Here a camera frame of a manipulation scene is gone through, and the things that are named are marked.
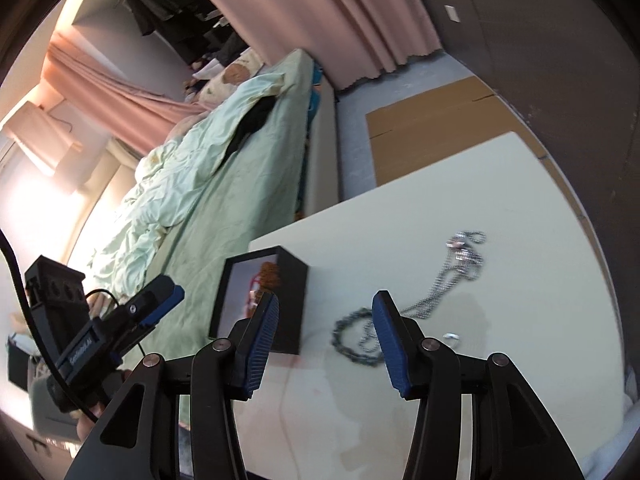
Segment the person left hand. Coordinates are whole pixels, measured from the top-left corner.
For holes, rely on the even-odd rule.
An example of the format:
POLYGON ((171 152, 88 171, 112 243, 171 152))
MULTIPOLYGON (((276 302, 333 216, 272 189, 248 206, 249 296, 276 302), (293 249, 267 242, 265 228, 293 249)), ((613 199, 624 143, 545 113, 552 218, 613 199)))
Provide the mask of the person left hand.
MULTIPOLYGON (((88 297, 88 305, 90 318, 102 318, 102 316, 109 315, 112 311, 122 307, 109 292, 104 292, 104 290, 98 290, 90 294, 88 297)), ((96 404, 88 408, 88 411, 95 419, 98 419, 105 411, 105 404, 103 402, 96 402, 96 404)), ((83 410, 78 411, 74 417, 76 420, 77 437, 81 442, 85 442, 91 430, 96 426, 96 422, 83 410)))

